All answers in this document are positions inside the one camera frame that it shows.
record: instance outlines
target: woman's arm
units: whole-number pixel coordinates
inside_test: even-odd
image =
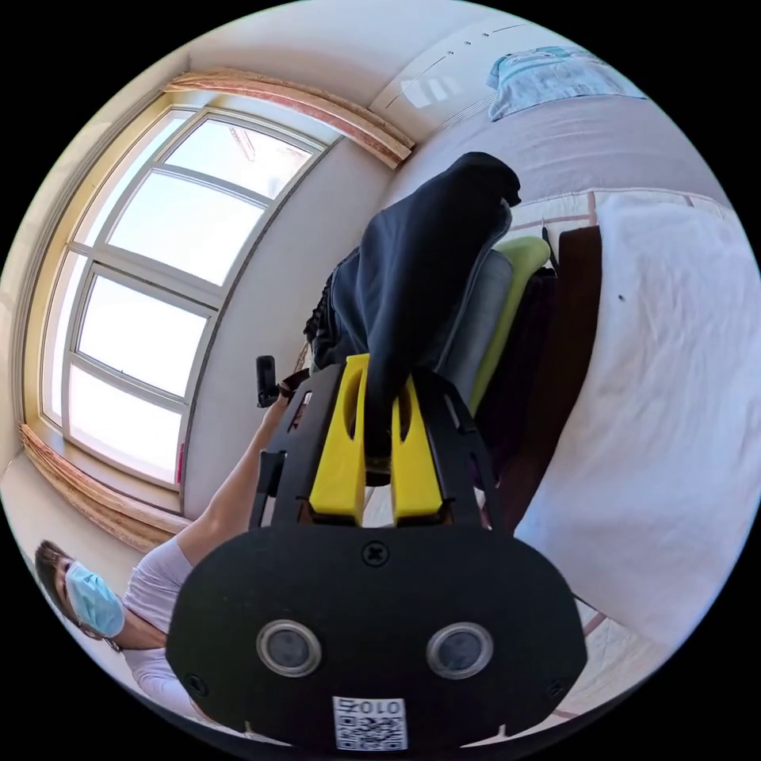
[[[182,554],[191,565],[212,550],[248,530],[259,474],[259,455],[266,449],[280,422],[288,400],[280,396],[265,413],[262,425],[232,473],[212,497],[196,521],[177,535]]]

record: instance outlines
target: yellow 3d printed part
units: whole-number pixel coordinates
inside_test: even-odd
[[[402,421],[408,418],[402,438]],[[394,402],[391,423],[391,492],[394,523],[405,518],[436,515],[442,507],[436,468],[420,411],[415,384],[410,378]]]
[[[365,386],[369,354],[346,359],[309,503],[314,512],[353,518],[365,507]]]

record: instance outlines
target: sticker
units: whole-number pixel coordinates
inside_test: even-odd
[[[333,718],[339,751],[407,750],[402,698],[333,698]]]

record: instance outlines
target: screw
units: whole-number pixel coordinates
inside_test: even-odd
[[[547,688],[547,695],[550,698],[557,698],[565,692],[565,682],[562,679],[555,681]]]
[[[388,560],[388,547],[380,541],[371,541],[363,548],[362,559],[366,565],[379,568]]]
[[[203,679],[195,674],[188,675],[188,687],[199,698],[205,698],[208,695],[208,687],[204,684]]]

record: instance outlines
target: striped cloth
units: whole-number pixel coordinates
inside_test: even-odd
[[[489,109],[491,121],[563,98],[583,95],[647,97],[588,50],[556,45],[503,55],[491,67],[486,83],[497,91]]]

